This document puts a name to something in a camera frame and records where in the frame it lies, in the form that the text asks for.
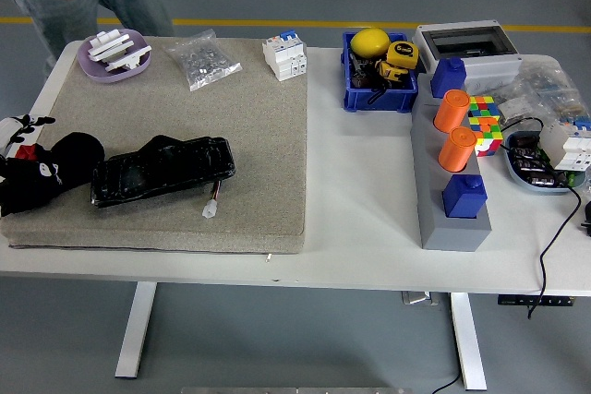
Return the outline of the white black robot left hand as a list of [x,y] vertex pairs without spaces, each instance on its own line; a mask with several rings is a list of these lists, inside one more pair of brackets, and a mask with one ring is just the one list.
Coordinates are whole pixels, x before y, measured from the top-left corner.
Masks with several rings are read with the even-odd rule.
[[23,114],[1,121],[1,155],[6,157],[14,146],[35,142],[45,125],[55,122],[52,116]]

